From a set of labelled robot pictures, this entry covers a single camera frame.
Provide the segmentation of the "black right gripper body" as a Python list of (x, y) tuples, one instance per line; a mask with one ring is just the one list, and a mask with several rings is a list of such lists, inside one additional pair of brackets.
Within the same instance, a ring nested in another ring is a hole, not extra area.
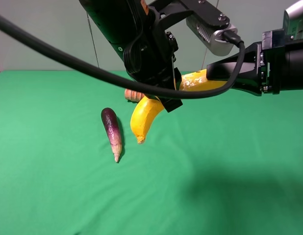
[(285, 33), (275, 29), (262, 33), (257, 63), (260, 91), (264, 94), (279, 94), (282, 65), (285, 59)]

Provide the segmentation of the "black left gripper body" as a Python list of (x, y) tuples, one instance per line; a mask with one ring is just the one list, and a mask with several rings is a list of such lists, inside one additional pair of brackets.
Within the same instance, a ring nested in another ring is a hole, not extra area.
[(209, 29), (225, 29), (230, 19), (206, 0), (128, 0), (136, 35), (123, 52), (128, 74), (136, 81), (155, 86), (155, 71), (175, 68), (178, 44), (168, 28), (195, 16)]

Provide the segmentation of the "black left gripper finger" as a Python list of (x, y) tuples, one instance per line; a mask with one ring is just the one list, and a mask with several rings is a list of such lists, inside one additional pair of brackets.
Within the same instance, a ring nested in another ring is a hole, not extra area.
[[(179, 91), (182, 75), (178, 68), (162, 68), (155, 71), (155, 86), (162, 89)], [(181, 99), (158, 96), (165, 110), (169, 113), (183, 105)]]

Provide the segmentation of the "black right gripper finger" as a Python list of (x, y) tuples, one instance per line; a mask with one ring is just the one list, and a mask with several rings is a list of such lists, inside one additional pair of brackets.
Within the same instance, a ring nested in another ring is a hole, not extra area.
[[(226, 59), (207, 65), (206, 78), (215, 81), (227, 81), (237, 64), (238, 53)], [(258, 73), (258, 44), (245, 49), (244, 62), (236, 81), (256, 81)]]
[(243, 83), (243, 82), (235, 82), (232, 86), (232, 89), (239, 90), (245, 93), (249, 93), (254, 96), (262, 96), (262, 91), (260, 90), (260, 86), (257, 83)]

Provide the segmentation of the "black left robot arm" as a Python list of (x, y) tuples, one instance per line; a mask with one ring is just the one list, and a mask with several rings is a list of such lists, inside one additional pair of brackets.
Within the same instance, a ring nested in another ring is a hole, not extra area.
[(82, 0), (94, 21), (135, 81), (176, 90), (181, 74), (174, 66), (178, 44), (169, 28), (187, 26), (215, 55), (226, 56), (233, 45), (224, 33), (237, 28), (206, 0)]

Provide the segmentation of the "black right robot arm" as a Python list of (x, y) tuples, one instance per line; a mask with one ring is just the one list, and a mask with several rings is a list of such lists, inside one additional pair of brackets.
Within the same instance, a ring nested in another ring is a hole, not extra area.
[(283, 29), (266, 31), (245, 49), (233, 89), (255, 96), (303, 90), (303, 39)]

